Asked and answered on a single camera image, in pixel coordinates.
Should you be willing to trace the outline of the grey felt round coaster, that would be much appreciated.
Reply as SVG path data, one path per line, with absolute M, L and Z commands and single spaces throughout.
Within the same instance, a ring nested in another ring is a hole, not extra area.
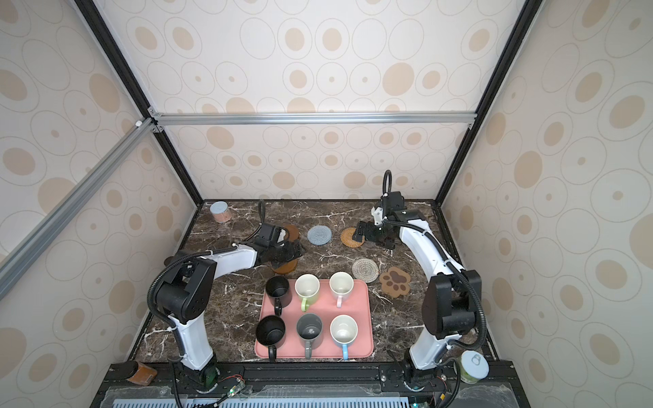
M 315 246 L 324 246 L 333 238 L 331 229 L 325 225 L 316 225 L 307 233 L 307 239 Z

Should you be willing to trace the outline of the cork paw print coaster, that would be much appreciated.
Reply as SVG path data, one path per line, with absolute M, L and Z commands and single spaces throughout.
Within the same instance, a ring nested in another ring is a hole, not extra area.
M 382 292 L 397 299 L 411 291 L 411 275 L 397 267 L 391 267 L 379 276 Z

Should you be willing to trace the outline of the white woven round coaster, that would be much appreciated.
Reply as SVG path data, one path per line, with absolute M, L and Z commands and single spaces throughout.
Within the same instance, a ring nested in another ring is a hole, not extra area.
M 359 258 L 355 260 L 351 272 L 355 279 L 367 284 L 373 283 L 379 278 L 379 267 L 370 258 Z

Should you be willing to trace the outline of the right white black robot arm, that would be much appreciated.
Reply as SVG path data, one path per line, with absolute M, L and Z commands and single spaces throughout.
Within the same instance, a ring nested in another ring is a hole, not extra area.
M 440 244 L 427 221 L 361 221 L 353 234 L 358 242 L 390 246 L 400 240 L 413 253 L 428 280 L 422 304 L 423 331 L 402 362 L 404 382 L 419 388 L 424 378 L 447 363 L 454 348 L 478 351 L 487 338 L 482 307 L 482 281 L 466 270 Z

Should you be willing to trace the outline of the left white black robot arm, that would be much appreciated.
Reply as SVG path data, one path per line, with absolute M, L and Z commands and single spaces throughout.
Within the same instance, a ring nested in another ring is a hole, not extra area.
M 173 332 L 181 368 L 192 381 L 206 388 L 219 375 L 204 323 L 215 278 L 263 263 L 277 268 L 305 253 L 299 240 L 285 240 L 270 246 L 232 244 L 217 251 L 179 252 L 171 258 L 151 283 L 146 303 Z

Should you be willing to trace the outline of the light brown wooden coaster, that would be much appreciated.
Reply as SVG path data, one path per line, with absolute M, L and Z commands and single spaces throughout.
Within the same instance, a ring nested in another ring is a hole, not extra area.
M 294 272 L 298 266 L 299 260 L 294 259 L 291 262 L 285 263 L 284 265 L 281 265 L 277 268 L 274 268 L 273 270 L 275 271 L 276 274 L 278 275 L 287 275 L 289 273 Z

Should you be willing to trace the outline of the dark brown wooden coaster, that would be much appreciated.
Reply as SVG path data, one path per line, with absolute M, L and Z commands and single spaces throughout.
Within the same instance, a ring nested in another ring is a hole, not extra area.
M 287 239 L 289 241 L 296 241 L 300 237 L 299 229 L 291 224 L 286 224 L 283 226 L 285 231 L 287 231 Z

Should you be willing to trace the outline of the woven rattan round coaster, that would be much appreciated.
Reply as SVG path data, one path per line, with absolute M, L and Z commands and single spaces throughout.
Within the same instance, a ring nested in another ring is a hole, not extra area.
M 340 235 L 340 241 L 347 246 L 348 248 L 359 248 L 365 243 L 365 237 L 362 237 L 360 241 L 357 241 L 357 228 L 350 227 L 342 231 Z

